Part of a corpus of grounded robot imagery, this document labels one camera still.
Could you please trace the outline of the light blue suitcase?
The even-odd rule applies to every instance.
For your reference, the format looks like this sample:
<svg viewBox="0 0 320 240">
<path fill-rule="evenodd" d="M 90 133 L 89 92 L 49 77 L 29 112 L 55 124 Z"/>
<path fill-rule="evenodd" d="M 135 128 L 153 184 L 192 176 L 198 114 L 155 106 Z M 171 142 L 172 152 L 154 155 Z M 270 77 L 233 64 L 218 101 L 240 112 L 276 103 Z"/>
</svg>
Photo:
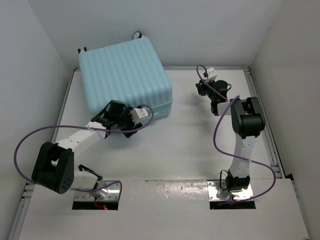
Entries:
<svg viewBox="0 0 320 240">
<path fill-rule="evenodd" d="M 111 100 L 128 107 L 148 105 L 155 119 L 170 115 L 172 82 L 145 35 L 96 49 L 78 49 L 78 63 L 92 115 Z"/>
</svg>

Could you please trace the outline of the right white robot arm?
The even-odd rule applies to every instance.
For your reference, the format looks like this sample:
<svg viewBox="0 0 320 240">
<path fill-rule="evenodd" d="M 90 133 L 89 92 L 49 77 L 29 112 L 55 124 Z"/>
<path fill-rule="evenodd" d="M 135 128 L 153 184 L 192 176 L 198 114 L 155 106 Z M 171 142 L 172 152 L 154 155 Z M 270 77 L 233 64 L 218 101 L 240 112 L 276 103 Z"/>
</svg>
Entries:
<svg viewBox="0 0 320 240">
<path fill-rule="evenodd" d="M 265 129 L 266 121 L 257 97 L 228 99 L 228 91 L 232 85 L 217 79 L 217 71 L 211 67 L 204 69 L 203 76 L 195 84 L 200 96 L 207 96 L 211 103 L 210 109 L 215 116 L 231 117 L 231 126 L 235 133 L 235 148 L 232 163 L 225 178 L 224 191 L 235 192 L 247 189 L 250 183 L 250 159 L 253 147 L 260 133 Z"/>
</svg>

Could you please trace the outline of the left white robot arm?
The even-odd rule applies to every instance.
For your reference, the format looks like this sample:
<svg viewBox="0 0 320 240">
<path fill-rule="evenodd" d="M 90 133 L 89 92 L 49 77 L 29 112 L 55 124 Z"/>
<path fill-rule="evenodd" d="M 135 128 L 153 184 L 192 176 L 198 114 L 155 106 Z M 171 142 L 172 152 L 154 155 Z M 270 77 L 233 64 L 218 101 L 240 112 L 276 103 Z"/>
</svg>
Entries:
<svg viewBox="0 0 320 240">
<path fill-rule="evenodd" d="M 97 188 L 102 179 L 93 170 L 76 162 L 76 158 L 90 146 L 107 138 L 112 130 L 130 138 L 142 127 L 148 112 L 142 106 L 130 107 L 111 100 L 87 125 L 57 142 L 45 142 L 39 150 L 31 179 L 58 194 L 68 190 L 89 191 Z"/>
</svg>

